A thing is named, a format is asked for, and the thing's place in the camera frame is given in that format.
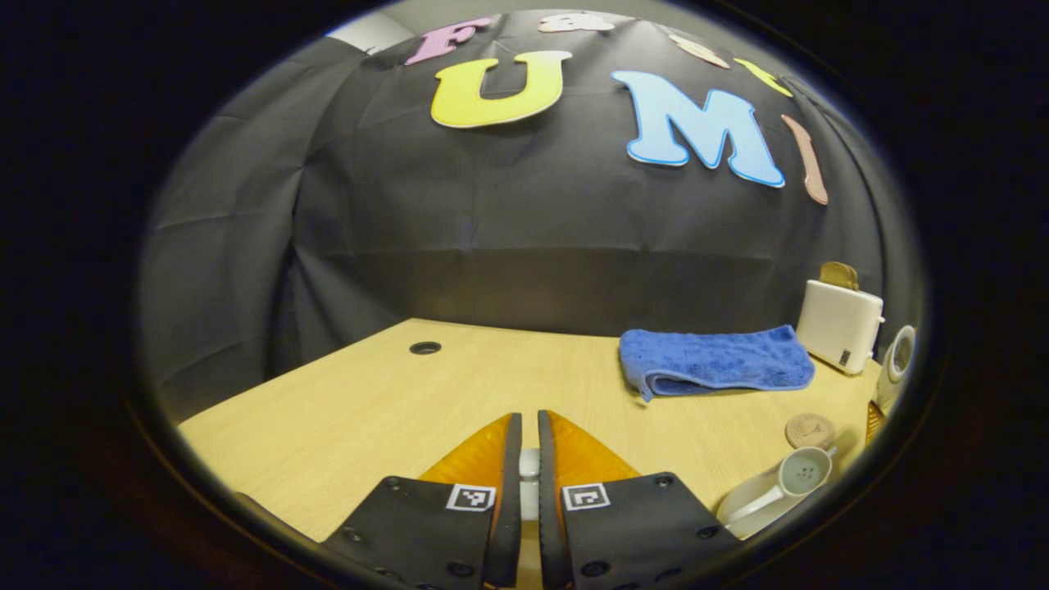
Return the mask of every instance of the white kettle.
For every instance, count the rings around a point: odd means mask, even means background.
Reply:
[[[835,450],[818,446],[795,449],[778,465],[730,491],[718,507],[718,520],[740,539],[769,526],[827,482]]]

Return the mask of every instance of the wooden table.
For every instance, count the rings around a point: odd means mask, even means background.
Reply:
[[[442,350],[408,347],[437,341]],[[622,376],[619,339],[410,319],[229,399],[179,425],[199,458],[318,542],[385,476],[416,478],[496,418],[572,420],[642,473],[673,471],[711,511],[733,487],[792,450],[787,421],[829,418],[840,472],[862,450],[879,365],[850,377],[814,360],[809,387],[657,397]],[[539,588],[536,527],[526,523],[519,588]]]

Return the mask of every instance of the felt letter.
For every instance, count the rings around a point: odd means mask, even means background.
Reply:
[[[813,201],[827,205],[827,187],[823,186],[823,175],[819,173],[819,162],[816,160],[816,151],[812,148],[812,136],[797,121],[786,114],[779,117],[794,132],[797,149],[801,151],[801,162],[805,163],[805,190]]]
[[[414,56],[404,62],[404,65],[411,65],[430,58],[450,54],[455,50],[455,45],[452,45],[452,41],[466,43],[476,33],[476,27],[488,26],[490,24],[492,24],[492,19],[483,18],[431,30],[423,35],[423,44],[420,45]]]
[[[616,25],[606,22],[597,15],[557,15],[547,17],[539,21],[539,30],[542,33],[560,33],[563,30],[611,30]]]
[[[683,37],[678,37],[677,35],[671,35],[670,41],[673,41],[679,47],[681,47],[685,51],[700,58],[701,60],[707,63],[712,63],[715,66],[724,67],[725,69],[731,69],[729,65],[725,63],[725,60],[718,57],[718,54],[711,51],[710,49],[707,49],[706,47],[700,45],[694,41],[689,41],[688,39],[685,39]]]
[[[775,76],[772,76],[771,73],[765,71],[764,69],[762,69],[761,67],[758,67],[757,64],[752,64],[752,63],[748,62],[747,60],[741,60],[740,58],[735,58],[735,61],[737,63],[743,64],[744,67],[746,67],[747,69],[749,69],[750,72],[753,73],[754,76],[756,76],[758,80],[761,80],[762,82],[765,82],[766,84],[768,84],[771,88],[773,88],[777,92],[780,92],[783,94],[787,94],[790,98],[794,98],[794,94],[791,94],[790,90],[788,90],[787,88],[784,88],[779,84],[776,84],[776,77]]]
[[[446,127],[481,127],[531,117],[561,98],[561,61],[571,57],[568,51],[518,54],[514,61],[528,67],[524,89],[505,99],[480,98],[485,71],[499,60],[490,58],[446,67],[436,73],[441,84],[433,94],[430,115]]]
[[[688,150],[673,141],[673,125],[685,136],[704,166],[721,163],[725,139],[732,140],[728,167],[740,176],[770,187],[785,184],[783,172],[772,162],[765,138],[754,121],[754,107],[724,90],[710,90],[700,108],[665,78],[644,71],[614,71],[613,79],[626,84],[634,97],[638,139],[626,152],[639,162],[683,166]]]

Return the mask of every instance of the white toaster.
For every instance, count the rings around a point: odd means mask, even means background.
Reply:
[[[881,317],[881,297],[818,280],[805,287],[797,339],[810,354],[855,375],[874,357]]]

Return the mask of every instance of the blue towel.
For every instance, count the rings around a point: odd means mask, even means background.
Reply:
[[[794,329],[753,334],[667,334],[629,330],[619,338],[626,380],[645,401],[729,387],[801,389],[816,373]]]

